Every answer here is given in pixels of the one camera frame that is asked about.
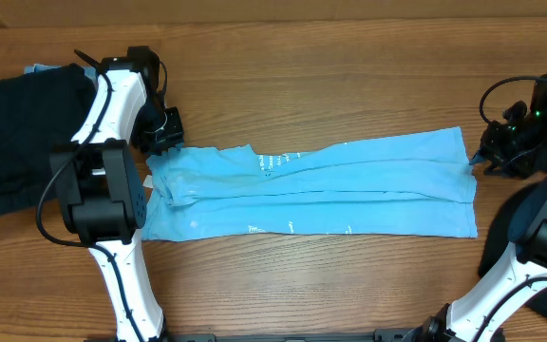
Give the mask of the light blue printed t-shirt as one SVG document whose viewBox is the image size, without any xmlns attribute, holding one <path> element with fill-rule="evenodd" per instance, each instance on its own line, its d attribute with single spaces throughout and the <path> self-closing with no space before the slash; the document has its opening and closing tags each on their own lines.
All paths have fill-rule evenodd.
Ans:
<svg viewBox="0 0 547 342">
<path fill-rule="evenodd" d="M 147 163 L 147 240 L 478 233 L 477 183 L 457 127 L 281 155 L 186 147 Z"/>
</svg>

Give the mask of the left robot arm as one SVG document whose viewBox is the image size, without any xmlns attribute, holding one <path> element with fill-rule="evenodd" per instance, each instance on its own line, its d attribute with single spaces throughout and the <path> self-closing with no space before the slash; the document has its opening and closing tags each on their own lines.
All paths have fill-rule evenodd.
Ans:
<svg viewBox="0 0 547 342">
<path fill-rule="evenodd" d="M 98 264 L 116 318 L 116 341 L 167 341 L 141 246 L 147 198 L 131 150 L 159 155 L 183 142 L 179 112 L 165 103 L 167 70 L 148 46 L 96 61 L 97 93 L 81 128 L 49 157 L 46 186 L 60 204 L 68 246 Z"/>
</svg>

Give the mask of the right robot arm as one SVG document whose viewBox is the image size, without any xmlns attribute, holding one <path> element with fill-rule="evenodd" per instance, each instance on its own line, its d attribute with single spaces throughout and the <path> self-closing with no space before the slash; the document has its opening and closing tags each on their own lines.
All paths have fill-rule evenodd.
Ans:
<svg viewBox="0 0 547 342">
<path fill-rule="evenodd" d="M 487 162 L 487 175 L 526 179 L 547 174 L 547 73 L 531 77 L 529 104 L 507 108 L 503 121 L 489 121 L 473 163 Z M 497 262 L 462 298 L 445 304 L 412 330 L 377 330 L 376 341 L 502 341 L 501 325 L 547 290 L 547 176 L 517 192 L 498 211 L 507 245 Z"/>
</svg>

